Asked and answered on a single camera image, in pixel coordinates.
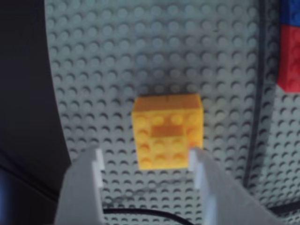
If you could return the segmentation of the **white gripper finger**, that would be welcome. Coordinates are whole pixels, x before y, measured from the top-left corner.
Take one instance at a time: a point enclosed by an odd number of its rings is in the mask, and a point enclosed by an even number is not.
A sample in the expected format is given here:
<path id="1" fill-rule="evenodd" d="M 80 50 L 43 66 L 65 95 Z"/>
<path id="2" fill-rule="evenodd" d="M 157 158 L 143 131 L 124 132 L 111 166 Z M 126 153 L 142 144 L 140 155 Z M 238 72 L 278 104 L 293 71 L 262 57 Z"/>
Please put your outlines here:
<path id="1" fill-rule="evenodd" d="M 104 157 L 100 148 L 93 148 L 80 156 L 67 169 L 55 225 L 103 225 L 105 223 L 101 200 L 104 187 L 102 171 Z"/>
<path id="2" fill-rule="evenodd" d="M 283 221 L 263 207 L 208 152 L 189 150 L 189 170 L 199 192 L 205 225 L 282 225 Z"/>

